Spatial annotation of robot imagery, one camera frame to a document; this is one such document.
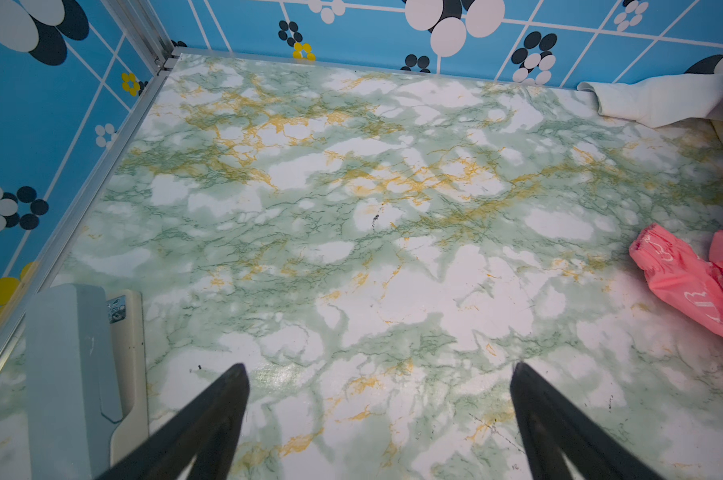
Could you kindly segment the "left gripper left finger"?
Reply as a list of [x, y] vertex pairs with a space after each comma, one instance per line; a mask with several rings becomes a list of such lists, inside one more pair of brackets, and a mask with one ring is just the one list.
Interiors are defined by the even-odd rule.
[[225, 479], [233, 464], [250, 394], [235, 364], [103, 479]]

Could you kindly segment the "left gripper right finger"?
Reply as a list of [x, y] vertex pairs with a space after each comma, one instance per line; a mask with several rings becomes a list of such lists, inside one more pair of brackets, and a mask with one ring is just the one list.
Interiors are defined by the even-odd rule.
[[511, 401], [535, 479], [659, 479], [525, 362], [513, 368]]

